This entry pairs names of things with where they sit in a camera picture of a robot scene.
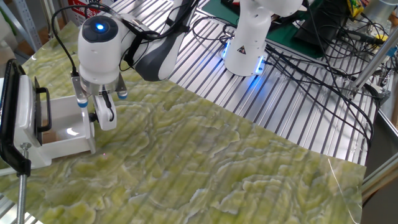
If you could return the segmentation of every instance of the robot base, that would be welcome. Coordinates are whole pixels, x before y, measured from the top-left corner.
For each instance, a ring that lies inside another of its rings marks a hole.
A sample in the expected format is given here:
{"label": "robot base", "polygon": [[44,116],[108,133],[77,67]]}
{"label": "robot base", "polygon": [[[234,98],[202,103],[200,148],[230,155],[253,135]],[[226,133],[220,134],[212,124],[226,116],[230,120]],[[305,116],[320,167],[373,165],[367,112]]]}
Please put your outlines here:
{"label": "robot base", "polygon": [[[221,58],[225,60],[225,56],[226,53],[228,51],[228,49],[230,48],[230,41],[228,41],[227,46],[225,47],[225,49],[221,52]],[[252,75],[262,75],[262,73],[264,72],[265,66],[266,66],[266,58],[268,57],[268,54],[266,52],[263,53],[262,56],[257,57],[257,63],[255,66],[252,65],[247,65],[247,64],[239,64],[237,66],[239,67],[245,67],[243,68],[243,70],[247,71],[246,73],[235,73],[233,71],[235,71],[235,66],[227,66],[227,64],[225,64],[225,67],[228,71],[230,71],[231,73],[235,74],[235,75],[239,75],[239,76],[243,76],[243,77],[248,77],[248,76],[252,76]]]}

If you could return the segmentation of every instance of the black cable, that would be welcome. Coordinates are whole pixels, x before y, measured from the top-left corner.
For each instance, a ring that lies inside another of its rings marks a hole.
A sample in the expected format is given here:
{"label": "black cable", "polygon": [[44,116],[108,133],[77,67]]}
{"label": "black cable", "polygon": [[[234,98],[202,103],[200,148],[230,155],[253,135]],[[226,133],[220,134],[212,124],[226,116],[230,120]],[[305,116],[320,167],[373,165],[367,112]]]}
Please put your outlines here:
{"label": "black cable", "polygon": [[109,100],[108,92],[107,91],[102,91],[101,94],[102,94],[102,97],[104,98],[106,107],[111,111],[112,117],[111,117],[111,119],[109,121],[112,122],[114,120],[114,113],[113,113],[113,110],[112,110],[111,101]]}
{"label": "black cable", "polygon": [[57,34],[57,31],[55,30],[54,21],[55,21],[55,19],[57,18],[57,15],[58,15],[60,12],[62,12],[63,10],[66,10],[66,9],[75,9],[75,8],[97,9],[97,10],[99,10],[99,11],[103,11],[103,12],[110,13],[108,10],[102,9],[102,8],[99,8],[99,7],[96,7],[96,6],[80,6],[80,5],[76,5],[76,6],[66,6],[66,7],[63,7],[63,8],[61,8],[61,9],[55,11],[55,13],[52,15],[52,18],[51,18],[51,29],[52,29],[52,32],[53,32],[53,34],[54,34],[56,40],[57,40],[58,43],[61,45],[62,49],[65,51],[66,55],[68,56],[68,58],[69,58],[69,60],[70,60],[70,63],[71,63],[71,65],[72,65],[72,76],[77,76],[77,75],[78,75],[78,72],[77,72],[77,69],[76,69],[76,65],[75,65],[75,63],[74,63],[74,61],[73,61],[73,59],[72,59],[72,56],[70,56],[70,54],[69,54],[69,52],[68,52],[68,49],[65,47],[65,45],[64,45],[63,42],[62,42],[62,40],[59,38],[59,36],[58,36],[58,34]]}
{"label": "black cable", "polygon": [[344,122],[345,124],[347,124],[348,126],[350,126],[350,127],[352,127],[354,130],[356,130],[356,131],[358,131],[358,133],[360,133],[360,134],[362,134],[363,136],[365,136],[365,133],[363,133],[361,130],[359,130],[358,128],[356,128],[354,125],[352,125],[352,124],[350,124],[349,122],[347,122],[346,120],[344,120],[343,118],[340,118],[337,114],[335,114],[334,112],[332,112],[331,110],[329,110],[325,105],[323,105],[322,103],[320,103],[314,96],[312,96],[310,93],[309,93],[309,91],[308,90],[306,90],[301,84],[300,84],[300,81],[301,80],[298,80],[298,79],[296,79],[296,78],[294,78],[294,76],[289,72],[289,71],[287,71],[286,70],[286,68],[284,68],[279,62],[278,62],[278,60],[272,55],[272,54],[269,54],[270,55],[270,57],[272,58],[272,59],[274,59],[274,61],[276,61],[276,63],[277,64],[279,64],[282,68],[283,68],[283,70],[285,71],[285,73],[287,73],[288,74],[288,77],[290,77],[293,81],[295,81],[296,82],[296,84],[316,103],[316,104],[318,104],[319,106],[321,106],[325,111],[327,111],[327,112],[329,112],[330,114],[332,114],[334,117],[336,117],[337,119],[339,119],[340,121],[342,121],[342,122]]}
{"label": "black cable", "polygon": [[196,21],[192,24],[191,30],[192,30],[192,34],[193,34],[195,37],[198,37],[198,38],[201,38],[201,39],[204,39],[204,40],[228,40],[228,39],[230,39],[230,37],[219,37],[219,38],[216,38],[216,39],[212,39],[212,38],[202,37],[202,36],[200,36],[199,34],[197,34],[196,31],[195,31],[196,26],[199,25],[199,23],[200,23],[201,21],[204,21],[205,19],[214,19],[214,20],[217,20],[217,21],[220,21],[220,22],[224,22],[224,23],[226,24],[225,26],[228,25],[228,26],[231,26],[231,27],[236,27],[236,25],[230,24],[227,20],[222,19],[222,18],[220,18],[220,17],[216,17],[216,16],[206,16],[206,17],[202,17],[202,18],[196,20]]}
{"label": "black cable", "polygon": [[[90,2],[90,3],[88,3],[88,6],[95,6],[95,5],[97,5],[98,7],[104,8],[105,10],[107,10],[107,12],[110,12],[112,10],[109,6],[107,6],[105,4],[102,4],[100,2]],[[85,8],[85,18],[86,19],[88,18],[88,16],[87,16],[87,8]]]}
{"label": "black cable", "polygon": [[[320,36],[319,36],[318,31],[317,31],[317,25],[315,24],[314,17],[313,17],[313,14],[312,14],[312,10],[310,9],[310,4],[309,4],[308,0],[305,0],[305,2],[306,2],[306,5],[307,5],[307,9],[308,9],[308,11],[309,11],[309,13],[310,13],[310,17],[311,17],[311,20],[312,20],[312,25],[313,25],[313,27],[314,27],[314,29],[315,29],[315,36],[317,37],[318,43],[322,46],[322,42],[321,42],[321,40],[320,40]],[[326,55],[325,50],[323,49],[323,47],[321,47],[321,50],[322,50],[322,53]],[[330,62],[329,62],[329,60],[327,59],[327,57],[325,57],[325,60],[326,60],[326,62],[327,62],[327,64],[328,64],[328,66],[331,68]],[[333,74],[331,74],[331,77],[332,77],[332,80],[333,80],[333,84],[338,88],[338,85],[337,85],[335,76],[334,76]],[[341,98],[343,99],[345,105],[347,106],[347,108],[349,109],[349,111],[351,112],[351,114],[353,115],[353,117],[355,118],[355,120],[358,122],[359,126],[361,127],[361,129],[362,129],[365,133],[367,133],[366,128],[362,125],[362,122],[360,122],[360,120],[356,117],[356,115],[354,114],[353,110],[349,107],[349,105],[353,105],[353,106],[363,115],[363,117],[364,117],[364,118],[366,119],[366,121],[368,122],[368,125],[369,125],[369,127],[370,127],[371,135],[370,135],[370,137],[368,137],[368,135],[365,134],[364,137],[365,137],[366,140],[367,140],[368,148],[370,148],[370,147],[371,147],[371,144],[372,144],[371,142],[372,142],[372,140],[373,140],[373,135],[374,135],[374,129],[373,129],[372,121],[370,120],[370,118],[368,117],[368,115],[367,115],[360,107],[358,107],[358,106],[357,106],[356,104],[354,104],[352,101],[348,101],[348,99],[342,94],[342,92],[340,91],[340,89],[337,89],[337,93],[338,93],[339,96],[341,96]]]}
{"label": "black cable", "polygon": [[134,26],[130,25],[130,23],[128,23],[128,21],[125,19],[122,20],[122,23],[129,30],[131,30],[131,32],[133,32],[134,34],[136,34],[137,36],[139,36],[140,38],[142,38],[144,40],[159,40],[159,39],[163,39],[163,38],[173,34],[174,32],[178,31],[181,28],[183,22],[190,17],[191,12],[197,7],[198,4],[199,4],[199,0],[193,0],[193,2],[191,2],[191,3],[184,4],[185,10],[182,12],[182,15],[179,16],[178,18],[176,18],[176,20],[170,26],[170,28],[167,29],[167,31],[165,31],[163,34],[159,34],[154,31],[139,32]]}

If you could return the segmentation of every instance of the green marbled surface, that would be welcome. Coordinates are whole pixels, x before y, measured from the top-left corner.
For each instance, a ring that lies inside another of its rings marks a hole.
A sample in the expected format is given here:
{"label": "green marbled surface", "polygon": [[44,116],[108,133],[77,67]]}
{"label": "green marbled surface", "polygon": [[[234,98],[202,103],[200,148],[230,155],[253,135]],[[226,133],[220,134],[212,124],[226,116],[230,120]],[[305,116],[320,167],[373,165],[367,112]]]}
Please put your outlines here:
{"label": "green marbled surface", "polygon": [[[76,52],[77,28],[62,37]],[[56,42],[24,68],[51,97],[73,94]],[[169,82],[123,73],[118,127],[96,154],[32,171],[27,211],[43,223],[359,223],[365,167],[303,149]],[[18,179],[0,177],[17,200]]]}

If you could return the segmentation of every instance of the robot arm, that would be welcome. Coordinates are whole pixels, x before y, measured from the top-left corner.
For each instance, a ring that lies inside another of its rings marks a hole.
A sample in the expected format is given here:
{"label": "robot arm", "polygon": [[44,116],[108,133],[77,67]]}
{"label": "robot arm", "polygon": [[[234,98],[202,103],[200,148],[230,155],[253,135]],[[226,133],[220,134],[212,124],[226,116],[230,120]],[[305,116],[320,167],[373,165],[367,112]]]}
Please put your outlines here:
{"label": "robot arm", "polygon": [[236,75],[260,75],[271,16],[292,15],[300,9],[302,0],[241,0],[240,5],[238,28],[223,54],[224,64]]}
{"label": "robot arm", "polygon": [[[167,32],[177,21],[178,29],[164,38],[153,38],[153,32],[134,16],[95,16],[82,25],[78,38],[80,76],[72,77],[78,104],[86,107],[93,96],[97,119],[103,130],[116,127],[116,108],[111,94],[127,97],[119,63],[125,60],[147,81],[167,78],[174,69],[178,50],[197,5],[196,0],[176,0],[166,21]],[[151,40],[143,38],[148,35]]]}

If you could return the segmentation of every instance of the logo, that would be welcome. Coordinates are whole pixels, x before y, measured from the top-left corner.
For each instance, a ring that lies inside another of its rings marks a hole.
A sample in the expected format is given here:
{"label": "logo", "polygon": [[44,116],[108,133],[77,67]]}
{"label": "logo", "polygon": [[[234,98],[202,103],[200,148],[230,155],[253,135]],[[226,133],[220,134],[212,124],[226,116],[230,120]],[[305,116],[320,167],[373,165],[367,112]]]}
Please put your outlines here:
{"label": "logo", "polygon": [[246,50],[244,49],[244,46],[242,46],[240,49],[238,49],[238,52],[242,54],[246,54]]}

